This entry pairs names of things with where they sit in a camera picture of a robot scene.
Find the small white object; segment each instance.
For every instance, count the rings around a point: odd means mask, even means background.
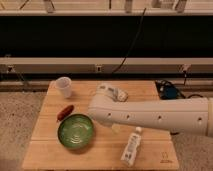
[[[138,126],[138,127],[135,128],[135,131],[138,132],[138,133],[141,133],[142,132],[142,128]]]
[[[118,101],[125,102],[127,98],[128,94],[125,91],[118,89],[118,97],[117,97]]]
[[[128,166],[133,166],[135,163],[137,148],[141,142],[141,135],[138,133],[142,131],[140,127],[136,128],[135,133],[131,133],[128,144],[124,149],[124,152],[121,156],[121,161],[124,161]]]
[[[72,81],[69,77],[60,77],[55,82],[55,87],[64,98],[69,98],[72,95],[71,83]]]

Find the black cable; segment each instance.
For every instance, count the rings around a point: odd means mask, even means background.
[[[0,6],[3,10],[5,10],[4,4],[0,1]]]
[[[180,97],[182,97],[183,99],[186,99],[186,96],[178,89],[178,93],[180,95]]]
[[[22,75],[22,73],[19,72],[19,71],[15,68],[15,66],[14,66],[12,69],[14,70],[14,73],[15,73],[16,76],[18,77],[19,81],[22,82],[22,84],[23,84],[23,91],[25,91],[26,87],[29,87],[29,86],[30,86],[30,84],[28,83],[28,80],[25,79],[25,77]]]
[[[190,99],[190,98],[192,98],[192,97],[204,97],[204,96],[202,96],[202,95],[200,95],[200,94],[191,94],[191,95],[189,95],[187,98]]]
[[[138,26],[138,31],[137,31],[137,33],[136,33],[136,35],[135,35],[135,37],[134,37],[134,39],[133,39],[133,41],[132,41],[132,44],[130,45],[129,50],[127,51],[127,53],[126,53],[126,55],[125,55],[123,61],[121,62],[121,64],[120,64],[117,68],[115,68],[115,69],[111,72],[111,74],[116,73],[116,72],[123,66],[123,64],[124,64],[124,62],[126,61],[127,57],[128,57],[128,56],[130,55],[130,53],[132,52],[132,50],[133,50],[133,48],[134,48],[134,46],[135,46],[135,43],[137,42],[137,39],[138,39],[138,37],[139,37],[139,35],[140,35],[141,31],[142,31],[141,29],[142,29],[142,24],[143,24],[143,19],[144,19],[145,13],[146,13],[146,8],[144,8],[144,10],[143,10],[143,13],[142,13],[141,19],[140,19],[140,23],[139,23],[139,26]]]
[[[187,72],[184,71],[183,74],[184,74],[184,82],[183,82],[183,85],[186,85],[186,81],[187,81]]]
[[[3,74],[0,72],[0,82],[3,81]]]
[[[109,9],[112,9],[112,0],[109,0]]]
[[[175,136],[175,135],[178,135],[178,134],[180,134],[180,132],[170,132],[170,135],[172,135],[172,136]]]
[[[22,10],[26,5],[27,3],[29,2],[30,0],[26,0],[19,8],[19,10]]]

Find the cable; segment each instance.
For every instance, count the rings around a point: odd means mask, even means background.
[[[177,92],[177,95],[179,96],[179,97],[181,97],[181,98],[183,98],[183,99],[185,99],[186,98],[186,96],[179,90],[179,89],[177,89],[176,87],[175,87],[175,85],[172,83],[172,82],[170,82],[170,81],[167,81],[167,80],[162,80],[160,83],[160,89],[162,89],[162,90],[160,90],[161,92],[163,92],[163,90],[165,89],[165,88],[173,88],[173,90],[175,90],[176,92]],[[162,99],[168,99],[168,94],[165,94],[165,92],[164,92],[164,94],[161,96],[161,98]]]
[[[187,81],[187,72],[186,72],[186,71],[183,71],[183,74],[184,74],[184,82],[183,82],[183,85],[185,86],[185,85],[186,85],[186,81]]]
[[[112,9],[112,0],[109,0],[109,9]]]
[[[0,82],[3,81],[3,74],[0,72]]]
[[[0,1],[0,6],[3,10],[5,10],[4,4]]]
[[[170,132],[170,135],[175,136],[175,135],[179,135],[180,132]]]
[[[23,90],[25,91],[26,87],[29,87],[30,84],[28,83],[28,81],[24,78],[24,76],[22,75],[22,73],[20,73],[16,68],[15,66],[10,66],[8,67],[8,73],[11,73],[13,72],[14,74],[16,74],[16,76],[18,77],[19,81],[22,82],[23,84]]]
[[[25,0],[24,3],[20,6],[19,10],[22,10],[30,0]]]
[[[125,55],[123,61],[121,62],[121,64],[120,64],[117,68],[115,68],[115,69],[111,72],[111,74],[116,73],[116,72],[123,66],[123,64],[124,64],[124,62],[126,61],[127,57],[128,57],[128,56],[130,55],[130,53],[132,52],[132,50],[133,50],[133,48],[134,48],[134,46],[135,46],[135,43],[137,42],[137,39],[138,39],[138,37],[139,37],[139,35],[140,35],[141,31],[142,31],[141,29],[142,29],[142,24],[143,24],[143,20],[144,20],[144,15],[145,15],[145,13],[146,13],[146,8],[144,8],[144,10],[143,10],[143,13],[142,13],[141,19],[140,19],[140,23],[139,23],[139,26],[138,26],[138,31],[137,31],[137,33],[135,34],[135,37],[134,37],[134,39],[133,39],[133,41],[132,41],[132,44],[130,45],[129,50],[127,51],[127,53],[126,53],[126,55]]]
[[[188,99],[190,99],[190,98],[192,98],[192,97],[204,97],[204,96],[202,96],[202,95],[200,95],[200,94],[191,94],[191,95],[189,95],[187,98]]]

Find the black panel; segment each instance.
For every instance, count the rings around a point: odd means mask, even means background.
[[[0,17],[0,56],[123,57],[139,17]],[[213,57],[213,17],[144,18],[133,57]]]

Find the shelf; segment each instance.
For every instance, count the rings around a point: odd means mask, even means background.
[[[0,15],[212,15],[212,0],[187,0],[185,10],[174,9],[177,0],[49,0],[54,11],[47,12],[45,0],[0,0]],[[130,1],[131,11],[126,11]]]

